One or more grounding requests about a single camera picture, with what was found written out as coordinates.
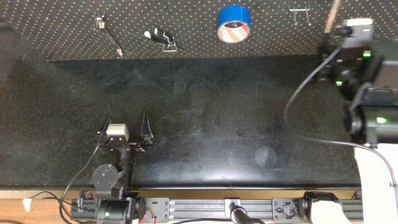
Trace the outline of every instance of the green light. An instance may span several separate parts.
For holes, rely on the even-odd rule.
[[[384,123],[387,122],[387,119],[386,119],[386,118],[376,118],[376,120],[377,120],[377,122],[378,122],[379,124],[384,124]]]

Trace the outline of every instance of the roll of tape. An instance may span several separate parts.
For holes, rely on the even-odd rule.
[[[218,14],[217,36],[223,42],[235,44],[250,35],[250,12],[242,6],[228,6]]]

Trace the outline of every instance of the black perforated board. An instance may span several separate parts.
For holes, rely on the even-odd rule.
[[[240,44],[217,38],[217,17],[239,4],[251,12],[251,35]],[[124,58],[235,57],[315,54],[333,1],[155,1],[155,0],[16,0],[2,1],[0,13],[47,60],[117,58],[106,36],[95,29],[94,13],[106,14],[106,27],[120,43]],[[308,25],[304,12],[308,6]],[[342,0],[336,21],[370,17],[375,39],[398,40],[396,0]],[[184,52],[164,53],[144,37],[146,30],[170,32]]]

